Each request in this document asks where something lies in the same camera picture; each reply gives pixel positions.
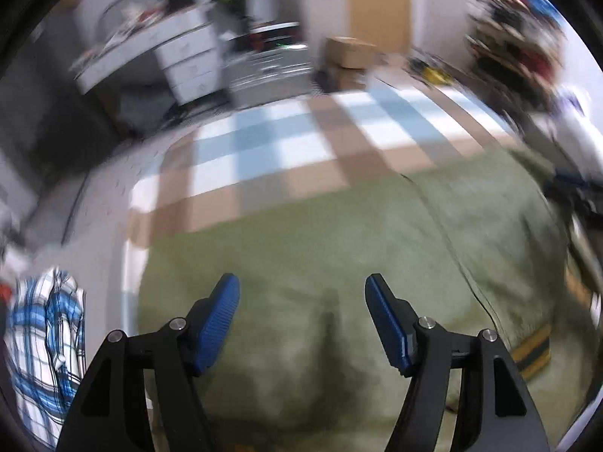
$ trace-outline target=plaid bedding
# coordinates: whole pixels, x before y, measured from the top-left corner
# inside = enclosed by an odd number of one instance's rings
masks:
[[[172,145],[132,190],[124,329],[136,332],[153,239],[515,142],[500,117],[456,89],[381,82],[367,92],[290,99],[207,123]]]
[[[84,291],[64,270],[19,281],[4,342],[25,428],[54,449],[86,369]]]

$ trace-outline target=white desk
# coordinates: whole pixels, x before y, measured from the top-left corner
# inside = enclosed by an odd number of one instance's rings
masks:
[[[80,92],[94,86],[127,62],[153,50],[179,104],[219,87],[221,58],[213,27],[199,7],[176,12],[133,36],[90,63],[77,77]]]

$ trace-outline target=blue gripper pad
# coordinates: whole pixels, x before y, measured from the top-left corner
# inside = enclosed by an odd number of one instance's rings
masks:
[[[239,279],[227,273],[222,276],[209,298],[195,303],[203,303],[204,306],[204,321],[197,334],[194,359],[194,367],[199,374],[207,371],[218,358],[239,299]]]
[[[417,345],[412,324],[417,315],[410,304],[396,299],[378,273],[367,278],[364,295],[390,365],[409,377],[415,363]]]

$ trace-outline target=plaid shirt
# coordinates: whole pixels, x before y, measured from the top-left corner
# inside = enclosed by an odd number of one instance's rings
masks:
[[[19,281],[8,307],[4,340],[19,415],[54,449],[86,369],[84,290],[53,268]]]

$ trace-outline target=green blanket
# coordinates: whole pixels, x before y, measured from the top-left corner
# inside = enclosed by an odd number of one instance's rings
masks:
[[[513,348],[551,323],[551,363],[529,385],[555,444],[582,405],[595,355],[593,332],[570,315],[567,248],[565,223],[534,177],[498,150],[158,240],[139,329],[185,315],[232,272],[240,306],[198,383],[224,443],[383,450],[409,380],[388,365],[364,302],[364,280],[380,272],[450,331],[494,327]],[[442,450],[453,423],[445,414]]]

